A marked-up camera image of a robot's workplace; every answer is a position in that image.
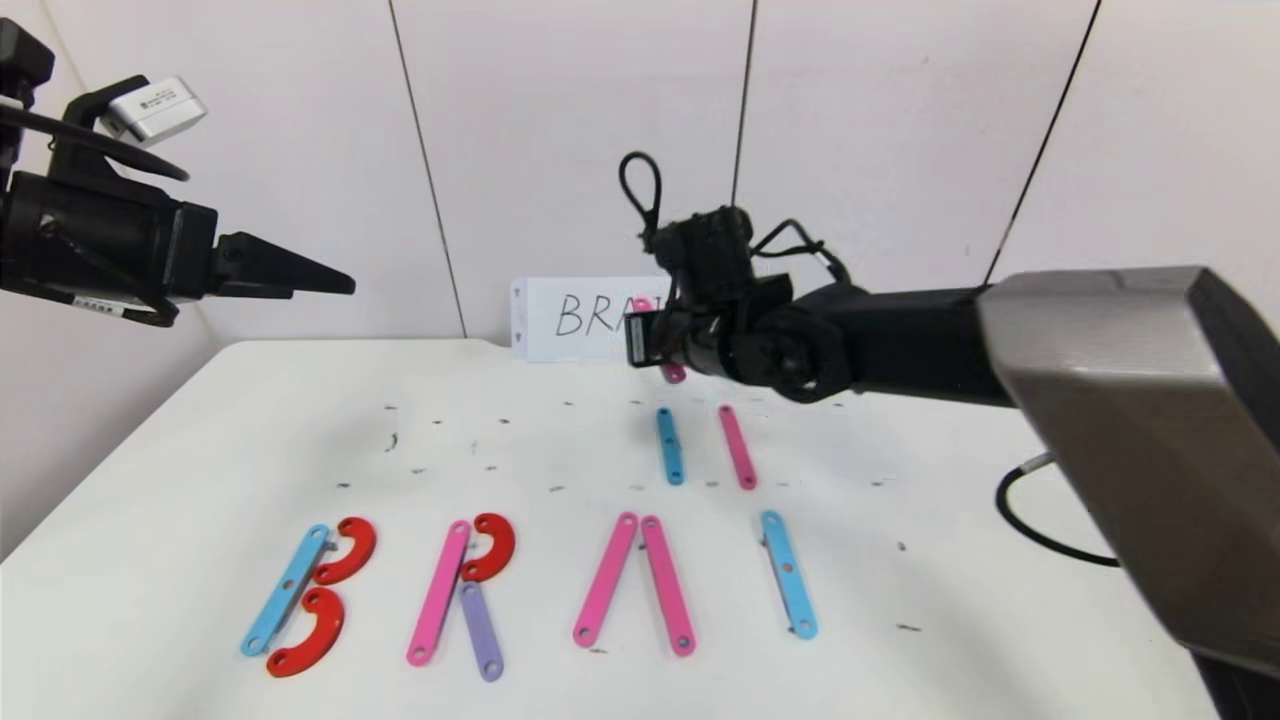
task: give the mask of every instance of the black cable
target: black cable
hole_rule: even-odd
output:
[[[1092,552],[1084,552],[1083,550],[1076,550],[1069,544],[1062,544],[1053,538],[1046,537],[1039,533],[1039,530],[1032,528],[1027,523],[1023,523],[1018,515],[1014,515],[1014,510],[1009,506],[1009,488],[1014,487],[1014,483],[1019,478],[1023,478],[1044,465],[1053,462],[1048,455],[1041,455],[1033,460],[1028,460],[1021,465],[1014,468],[1009,471],[1002,480],[1000,480],[1000,487],[996,488],[996,510],[1000,516],[1005,519],[1015,530],[1023,534],[1027,539],[1057,552],[1068,557],[1074,557],[1082,562],[1092,562],[1094,565],[1102,565],[1105,568],[1119,568],[1120,561],[1115,557],[1103,557],[1101,555],[1093,555]]]
[[[796,245],[794,247],[780,250],[777,252],[765,252],[764,246],[773,242],[773,238],[778,237],[778,234],[781,234],[782,231],[787,228],[796,231],[796,234],[800,236],[800,241],[803,245]],[[780,223],[778,227],[773,228],[769,232],[769,234],[764,236],[764,238],[760,240],[760,242],[758,242],[755,247],[751,249],[751,256],[755,258],[756,255],[759,255],[760,258],[787,258],[790,255],[820,255],[822,259],[827,261],[827,272],[831,273],[831,277],[836,278],[837,283],[841,284],[850,283],[849,270],[845,269],[845,264],[840,261],[840,258],[836,258],[835,255],[832,255],[829,250],[827,250],[827,243],[824,241],[820,240],[814,241],[812,237],[809,237],[809,233],[805,232],[804,225],[797,223],[794,218],[782,220],[782,223]]]
[[[644,209],[644,205],[640,205],[636,195],[631,192],[631,186],[627,184],[627,165],[632,160],[640,160],[653,170],[653,206],[648,210]],[[662,173],[658,172],[658,163],[639,150],[627,152],[622,158],[622,163],[618,164],[618,182],[622,183],[622,192],[631,201],[631,206],[636,209],[636,213],[640,213],[640,219],[644,220],[644,231],[640,233],[640,240],[644,241],[644,251],[653,254],[653,236],[658,232],[658,209],[662,205]]]
[[[63,120],[37,115],[36,113],[28,113],[27,110],[19,110],[18,108],[0,105],[0,126],[27,128],[29,131],[50,135],[54,140],[83,145],[84,147],[106,155],[122,165],[143,173],[164,176],[177,181],[187,181],[191,178],[191,176],[187,174],[187,170],[183,170],[164,158],[157,158],[141,147],[120,142],[119,140],[105,135],[99,135],[79,126],[64,123]]]

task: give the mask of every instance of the white wall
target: white wall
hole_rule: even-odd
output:
[[[982,282],[1092,9],[759,0],[737,204],[758,236],[799,219],[873,291]]]
[[[996,278],[1208,264],[1280,328],[1280,4],[1105,1]]]
[[[221,342],[457,337],[457,304],[385,1],[47,0],[91,87],[178,74],[209,106],[156,152],[174,197],[356,278],[353,297],[211,299]]]
[[[60,117],[83,88],[40,0],[0,15],[58,55],[35,110]],[[46,142],[28,133],[19,169],[42,174]],[[193,306],[164,331],[0,292],[0,559],[214,351]]]
[[[627,151],[657,158],[664,222],[728,204],[750,0],[394,6],[470,337],[507,342],[516,277],[658,272]]]

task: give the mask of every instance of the red curved piece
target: red curved piece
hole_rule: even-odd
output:
[[[266,659],[266,671],[276,678],[297,675],[319,662],[337,642],[347,616],[342,598],[329,588],[308,589],[302,596],[302,609],[316,616],[316,626],[307,639],[293,647],[282,647]]]
[[[374,525],[369,520],[364,518],[346,518],[338,523],[338,534],[352,538],[356,541],[356,544],[352,546],[351,552],[342,560],[316,565],[315,573],[311,574],[316,584],[332,585],[346,580],[355,575],[356,570],[364,568],[365,562],[369,562],[369,559],[374,555],[374,547],[378,544],[378,533],[374,532]]]
[[[475,529],[477,533],[493,536],[493,547],[484,557],[463,562],[460,577],[463,580],[483,583],[502,573],[507,562],[511,562],[511,556],[516,553],[516,530],[497,512],[476,515]]]

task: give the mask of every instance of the label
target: label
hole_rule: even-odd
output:
[[[72,300],[72,306],[83,307],[84,310],[92,310],[95,313],[101,313],[104,315],[111,315],[115,318],[124,316],[123,306],[115,305],[113,302],[104,302],[102,300],[95,300],[92,297],[84,297],[82,295],[77,295],[76,299]]]
[[[531,363],[625,361],[622,319],[636,296],[655,310],[671,278],[521,278],[511,286],[511,348]]]

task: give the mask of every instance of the blue bar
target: blue bar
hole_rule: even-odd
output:
[[[818,620],[813,616],[809,593],[804,589],[804,578],[800,577],[800,565],[791,551],[791,538],[787,537],[782,515],[767,510],[760,515],[760,524],[764,525],[764,546],[769,548],[782,603],[787,606],[787,618],[791,619],[791,632],[800,639],[813,639],[818,634]]]
[[[680,457],[676,419],[666,407],[658,409],[658,439],[662,442],[662,461],[667,464],[667,482],[673,486],[684,484],[685,461]]]
[[[311,571],[320,561],[320,555],[328,541],[328,525],[311,525],[307,534],[303,536],[298,551],[293,555],[293,560],[289,561],[289,566],[284,569],[284,577],[275,584],[271,596],[266,598],[262,612],[253,621],[253,626],[248,629],[248,634],[244,635],[241,652],[250,657],[266,652],[271,638],[284,625],[284,620],[289,618],[289,612],[302,597],[302,591],[311,580]]]

